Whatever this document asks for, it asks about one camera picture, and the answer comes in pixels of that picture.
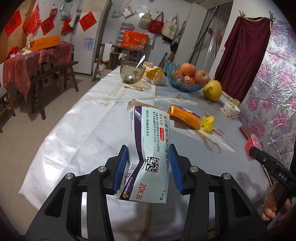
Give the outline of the person's right hand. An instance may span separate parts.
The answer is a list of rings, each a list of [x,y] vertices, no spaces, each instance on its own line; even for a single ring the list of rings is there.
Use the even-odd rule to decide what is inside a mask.
[[[261,219],[263,221],[269,221],[271,219],[274,219],[276,217],[276,211],[278,209],[278,205],[276,202],[276,198],[275,198],[275,192],[278,188],[278,184],[274,183],[274,185],[271,187],[271,192],[269,192],[265,202],[264,202],[264,206],[263,209],[261,211]],[[292,207],[292,202],[290,199],[287,199],[285,204],[284,204],[284,212],[283,214],[280,216],[280,218],[278,219],[278,222],[281,222],[285,219],[285,217],[287,216],[288,212],[290,211],[291,207]]]

